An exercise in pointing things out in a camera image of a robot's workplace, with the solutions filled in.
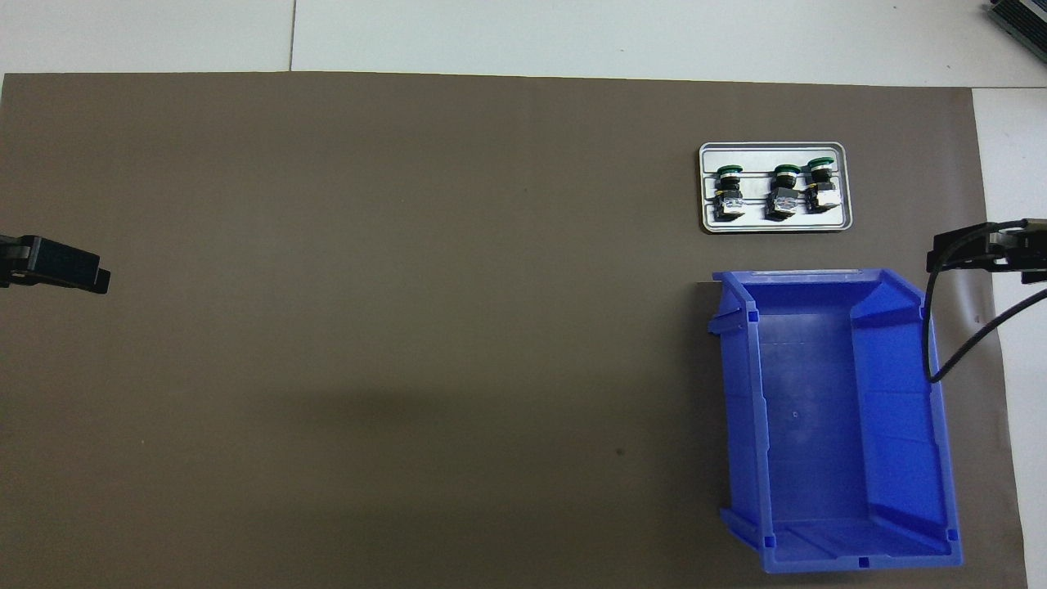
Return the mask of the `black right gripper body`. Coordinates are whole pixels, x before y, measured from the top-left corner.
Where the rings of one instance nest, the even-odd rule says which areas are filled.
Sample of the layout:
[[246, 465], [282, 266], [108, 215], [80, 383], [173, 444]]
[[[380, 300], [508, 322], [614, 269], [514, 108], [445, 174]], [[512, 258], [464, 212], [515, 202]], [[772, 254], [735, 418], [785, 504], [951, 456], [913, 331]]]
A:
[[1046, 281], [1046, 220], [1019, 219], [999, 223], [987, 237], [988, 272], [1018, 272], [1022, 284]]

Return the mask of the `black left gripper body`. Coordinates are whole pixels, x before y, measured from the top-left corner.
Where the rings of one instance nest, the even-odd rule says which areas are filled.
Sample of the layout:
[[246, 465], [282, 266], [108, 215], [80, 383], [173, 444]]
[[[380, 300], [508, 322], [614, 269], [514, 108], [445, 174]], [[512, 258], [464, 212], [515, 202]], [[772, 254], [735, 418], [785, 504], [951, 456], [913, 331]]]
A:
[[1, 235], [1, 288], [7, 290], [12, 285], [34, 286], [40, 284], [38, 278], [26, 275], [24, 262], [29, 260], [34, 253], [36, 236], [12, 237]]

